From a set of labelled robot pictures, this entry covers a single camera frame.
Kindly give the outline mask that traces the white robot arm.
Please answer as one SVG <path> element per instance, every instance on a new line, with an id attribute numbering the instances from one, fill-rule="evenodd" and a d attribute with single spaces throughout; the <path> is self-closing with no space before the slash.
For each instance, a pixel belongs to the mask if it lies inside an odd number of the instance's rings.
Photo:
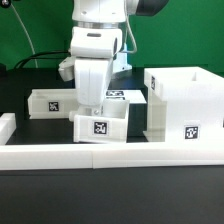
<path id="1" fill-rule="evenodd" d="M 128 16 L 154 16 L 168 1 L 74 0 L 70 53 L 81 108 L 102 114 L 116 55 L 137 51 Z"/>

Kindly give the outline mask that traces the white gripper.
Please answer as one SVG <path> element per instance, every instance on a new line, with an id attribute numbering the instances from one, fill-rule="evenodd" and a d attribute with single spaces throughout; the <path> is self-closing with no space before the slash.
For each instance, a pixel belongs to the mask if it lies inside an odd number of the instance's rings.
<path id="1" fill-rule="evenodd" d="M 113 71 L 112 59 L 84 59 L 75 60 L 75 86 L 77 100 L 80 104 L 78 114 L 82 116 L 95 116 L 95 107 L 101 105 L 108 89 Z"/>

